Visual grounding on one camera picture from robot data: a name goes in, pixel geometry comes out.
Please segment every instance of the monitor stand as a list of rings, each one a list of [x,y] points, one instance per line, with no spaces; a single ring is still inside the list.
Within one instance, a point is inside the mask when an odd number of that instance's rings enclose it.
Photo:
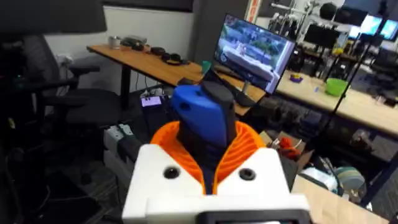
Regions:
[[[248,89],[250,82],[245,80],[243,84],[242,90],[238,89],[239,91],[236,93],[235,101],[241,106],[251,107],[256,104],[250,97],[247,96],[246,90]]]

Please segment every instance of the chair backrest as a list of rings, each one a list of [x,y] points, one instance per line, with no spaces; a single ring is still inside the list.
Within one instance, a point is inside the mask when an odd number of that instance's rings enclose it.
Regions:
[[[55,57],[43,35],[27,35],[24,37],[24,53],[27,69],[32,75],[40,75],[46,81],[60,79],[60,69]]]
[[[380,67],[395,68],[397,66],[398,53],[382,47],[379,49],[374,64]]]

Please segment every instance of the red object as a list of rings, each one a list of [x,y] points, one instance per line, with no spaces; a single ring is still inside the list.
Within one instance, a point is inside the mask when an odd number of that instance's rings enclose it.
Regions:
[[[279,147],[279,152],[291,160],[296,161],[301,155],[301,152],[294,148],[290,138],[282,138],[280,140]]]

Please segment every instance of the orange sign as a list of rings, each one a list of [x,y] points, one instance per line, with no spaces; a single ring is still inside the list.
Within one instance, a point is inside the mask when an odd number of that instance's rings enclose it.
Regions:
[[[252,0],[250,3],[250,7],[248,10],[248,14],[246,15],[246,20],[249,22],[253,22],[255,18],[257,17],[257,12],[260,7],[260,0]]]

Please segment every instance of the orange robot part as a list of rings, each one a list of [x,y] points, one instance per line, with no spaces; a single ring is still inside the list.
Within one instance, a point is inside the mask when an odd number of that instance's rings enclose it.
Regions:
[[[205,194],[203,173],[194,158],[177,139],[180,122],[174,121],[161,127],[152,138],[151,144],[159,145],[168,155],[184,168],[193,178],[201,183]],[[213,182],[213,194],[217,186],[259,148],[265,147],[260,136],[247,124],[236,122],[236,138],[227,148],[216,168]]]

